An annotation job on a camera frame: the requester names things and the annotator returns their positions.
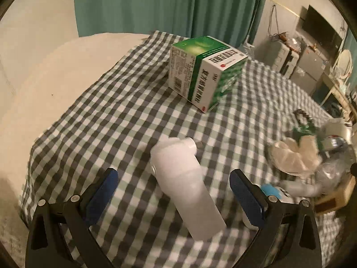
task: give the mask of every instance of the green and white box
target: green and white box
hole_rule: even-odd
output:
[[[203,36],[171,46],[168,85],[202,112],[231,91],[247,55],[215,38]]]

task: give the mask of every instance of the black tv screen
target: black tv screen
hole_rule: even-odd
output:
[[[302,25],[332,57],[335,57],[340,48],[342,38],[333,27],[311,6],[307,10],[305,21]]]

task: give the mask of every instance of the checkered bedsheet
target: checkered bedsheet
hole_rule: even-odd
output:
[[[113,167],[121,178],[119,186],[91,231],[115,266],[231,267],[238,260],[255,233],[241,221],[229,173],[240,168],[258,185],[286,178],[269,165],[266,145],[297,124],[292,114],[297,108],[318,126],[329,115],[290,80],[252,60],[232,93],[201,113],[167,85],[170,45],[182,39],[153,33],[36,140],[21,201],[26,223],[41,198],[54,203],[81,194],[96,175]],[[198,156],[204,183],[227,224],[206,242],[193,241],[149,173],[151,147],[168,136],[188,136],[204,145]],[[317,223],[325,265],[342,222],[332,213]],[[73,257],[83,263],[68,231],[66,239]]]

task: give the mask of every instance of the blue object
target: blue object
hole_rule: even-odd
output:
[[[86,206],[83,219],[88,227],[98,222],[101,214],[118,187],[118,172],[113,168],[110,168],[109,170],[110,172],[107,177]]]
[[[280,192],[275,187],[273,187],[271,184],[263,184],[260,187],[260,189],[263,191],[263,193],[266,196],[275,195],[278,199],[281,199]]]
[[[249,187],[235,172],[230,173],[229,184],[250,223],[261,229],[264,226],[264,210]]]

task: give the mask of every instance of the white plastic bottle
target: white plastic bottle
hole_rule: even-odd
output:
[[[321,194],[321,184],[305,184],[301,180],[282,180],[278,185],[285,189],[292,197],[316,197]]]
[[[226,224],[203,182],[192,138],[168,138],[150,151],[152,173],[173,201],[195,241],[207,240]]]

